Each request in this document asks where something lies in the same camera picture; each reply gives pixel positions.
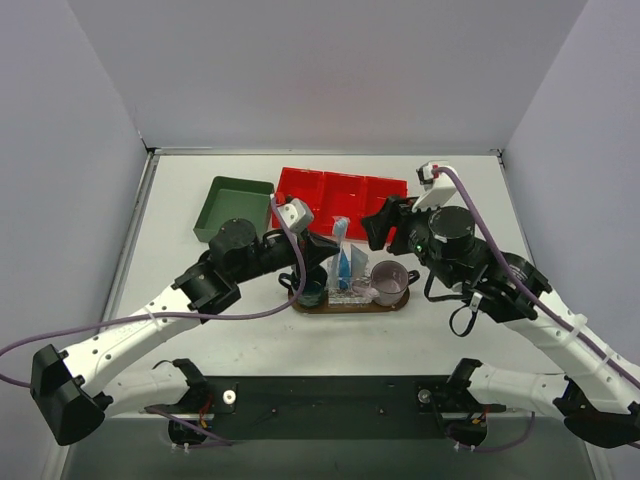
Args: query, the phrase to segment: green plastic tray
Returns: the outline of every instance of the green plastic tray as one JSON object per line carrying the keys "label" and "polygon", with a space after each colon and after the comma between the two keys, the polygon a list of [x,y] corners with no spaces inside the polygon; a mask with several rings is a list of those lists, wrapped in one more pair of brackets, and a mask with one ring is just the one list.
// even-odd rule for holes
{"label": "green plastic tray", "polygon": [[209,242],[224,222],[244,218],[262,236],[269,227],[269,202],[273,183],[242,178],[215,177],[193,232],[201,242]]}

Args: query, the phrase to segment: wooden tray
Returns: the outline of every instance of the wooden tray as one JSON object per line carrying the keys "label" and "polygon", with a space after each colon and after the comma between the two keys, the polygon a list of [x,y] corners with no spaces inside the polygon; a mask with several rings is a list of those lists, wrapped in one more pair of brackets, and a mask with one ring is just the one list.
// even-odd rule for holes
{"label": "wooden tray", "polygon": [[[293,296],[293,293],[289,292],[289,298]],[[385,312],[395,312],[404,307],[407,302],[409,302],[410,297],[409,289],[404,292],[402,298],[395,305],[391,305],[390,307],[383,307],[382,305],[378,305],[375,302],[371,302],[369,305],[361,306],[361,305],[336,305],[329,306],[329,298],[325,298],[324,304],[316,307],[316,308],[305,308],[298,304],[298,302],[292,305],[293,309],[296,312],[300,313],[308,313],[309,315],[342,315],[345,313],[385,313]]]}

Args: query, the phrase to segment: gray wall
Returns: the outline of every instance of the gray wall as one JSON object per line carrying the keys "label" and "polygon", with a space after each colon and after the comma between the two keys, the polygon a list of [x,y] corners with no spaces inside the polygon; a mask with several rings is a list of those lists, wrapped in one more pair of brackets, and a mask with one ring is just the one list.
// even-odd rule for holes
{"label": "gray wall", "polygon": [[[65,1],[4,2],[0,64],[5,345],[99,319],[146,153]],[[34,351],[0,369],[28,379]],[[40,478],[53,437],[28,391],[0,384],[0,398],[0,477]]]}
{"label": "gray wall", "polygon": [[[590,0],[506,149],[533,256],[640,363],[640,3]],[[610,453],[638,478],[637,450]]]}
{"label": "gray wall", "polygon": [[70,0],[148,145],[485,153],[586,0]]}

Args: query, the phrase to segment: white table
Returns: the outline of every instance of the white table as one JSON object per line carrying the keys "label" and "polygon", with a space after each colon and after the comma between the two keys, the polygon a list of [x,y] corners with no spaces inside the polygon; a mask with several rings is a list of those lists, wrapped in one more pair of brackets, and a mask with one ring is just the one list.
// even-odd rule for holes
{"label": "white table", "polygon": [[[117,309],[128,315],[153,298],[206,248],[192,229],[213,177],[235,176],[277,185],[283,166],[406,179],[419,195],[415,169],[433,157],[324,155],[161,156]],[[496,157],[438,157],[460,174],[502,250],[527,256]],[[461,205],[456,196],[452,202]],[[373,252],[376,263],[392,258]],[[428,271],[413,255],[393,257],[422,279],[401,311],[376,315],[276,316],[208,322],[151,352],[131,368],[188,357],[207,375],[409,375],[449,374],[463,357],[502,368],[557,372],[558,368],[517,334],[481,316],[467,338],[447,325],[459,303],[430,304],[422,296]],[[225,313],[266,310],[286,300],[271,274],[240,285],[242,300]],[[438,285],[434,293],[444,293]],[[461,322],[466,318],[461,315]]]}

